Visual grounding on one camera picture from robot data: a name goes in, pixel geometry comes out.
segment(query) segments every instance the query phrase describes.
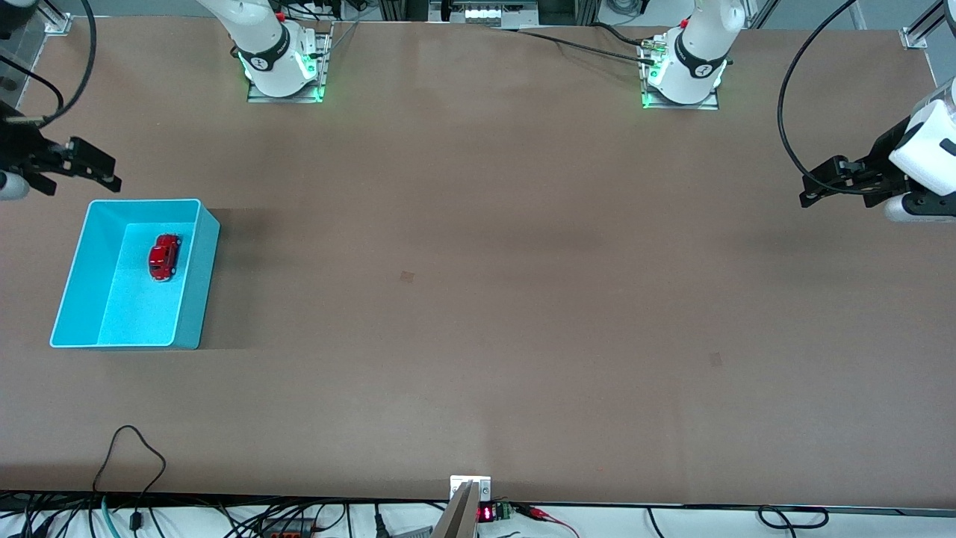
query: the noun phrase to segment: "toy car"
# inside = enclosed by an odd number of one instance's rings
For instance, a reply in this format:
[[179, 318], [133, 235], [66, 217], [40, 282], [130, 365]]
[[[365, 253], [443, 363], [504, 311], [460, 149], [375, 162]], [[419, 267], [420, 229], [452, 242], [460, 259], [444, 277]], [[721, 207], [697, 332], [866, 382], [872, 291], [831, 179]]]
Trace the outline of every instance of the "toy car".
[[174, 234], [163, 234], [156, 238], [156, 245], [149, 249], [149, 276], [153, 280], [162, 282], [173, 278], [182, 244], [183, 240]]

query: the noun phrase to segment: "turquoise plastic tray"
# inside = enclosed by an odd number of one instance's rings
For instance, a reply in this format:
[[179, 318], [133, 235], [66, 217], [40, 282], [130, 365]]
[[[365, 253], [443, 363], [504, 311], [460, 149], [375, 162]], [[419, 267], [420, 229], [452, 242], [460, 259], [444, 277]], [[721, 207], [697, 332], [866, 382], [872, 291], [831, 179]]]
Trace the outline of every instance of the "turquoise plastic tray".
[[[161, 234], [183, 244], [172, 279], [146, 259]], [[219, 221], [196, 199], [94, 200], [56, 315], [52, 347], [195, 349], [206, 315]]]

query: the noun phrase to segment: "brown tabletop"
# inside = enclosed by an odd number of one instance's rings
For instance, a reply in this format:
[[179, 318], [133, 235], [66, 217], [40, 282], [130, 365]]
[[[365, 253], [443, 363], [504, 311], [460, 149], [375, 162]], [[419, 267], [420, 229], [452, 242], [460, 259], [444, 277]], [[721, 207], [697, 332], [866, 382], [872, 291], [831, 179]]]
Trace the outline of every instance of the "brown tabletop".
[[[122, 197], [212, 208], [203, 343], [51, 349], [111, 194], [4, 203], [0, 488], [87, 489], [129, 422], [166, 491], [441, 498], [480, 473], [527, 500], [956, 506], [956, 228], [800, 209], [774, 107], [804, 33], [742, 33], [722, 109], [689, 112], [642, 110], [624, 61], [403, 23], [357, 28], [326, 102], [246, 104], [214, 19], [98, 26], [45, 132], [116, 156]], [[39, 72], [72, 90], [86, 39]], [[823, 34], [793, 145], [859, 157], [931, 87], [895, 33]], [[114, 464], [104, 488], [156, 472], [132, 436]]]

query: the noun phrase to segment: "robot arm logo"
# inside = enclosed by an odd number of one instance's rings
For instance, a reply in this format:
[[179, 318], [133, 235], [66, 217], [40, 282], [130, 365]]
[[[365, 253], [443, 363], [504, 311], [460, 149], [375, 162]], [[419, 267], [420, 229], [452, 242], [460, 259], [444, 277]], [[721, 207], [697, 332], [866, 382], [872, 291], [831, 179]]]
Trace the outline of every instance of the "robot arm logo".
[[264, 58], [259, 56], [254, 56], [252, 59], [250, 59], [249, 64], [258, 71], [265, 71], [269, 69], [269, 63]]

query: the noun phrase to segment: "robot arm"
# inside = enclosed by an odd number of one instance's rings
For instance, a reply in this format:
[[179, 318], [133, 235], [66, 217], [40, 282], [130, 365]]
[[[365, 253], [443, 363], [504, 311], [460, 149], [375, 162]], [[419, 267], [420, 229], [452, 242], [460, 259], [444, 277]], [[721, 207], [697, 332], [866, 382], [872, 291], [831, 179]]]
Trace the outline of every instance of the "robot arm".
[[[0, 0], [0, 38], [25, 25], [37, 1]], [[78, 137], [65, 146], [48, 140], [34, 120], [0, 102], [0, 200], [23, 198], [30, 189], [53, 195], [56, 182], [44, 173], [85, 177], [109, 191], [120, 191], [122, 181], [113, 173], [113, 157]]]
[[[956, 35], [956, 0], [947, 0], [945, 7]], [[917, 103], [866, 157], [851, 162], [837, 155], [812, 174], [824, 185], [804, 176], [804, 208], [852, 187], [863, 192], [867, 208], [885, 202], [884, 214], [892, 221], [956, 222], [956, 78]]]
[[720, 83], [730, 45], [745, 21], [740, 0], [696, 0], [685, 23], [655, 38], [665, 53], [655, 57], [658, 64], [647, 83], [678, 104], [705, 100]]
[[287, 97], [317, 77], [315, 30], [279, 22], [269, 0], [197, 1], [226, 27], [246, 76], [263, 94]]

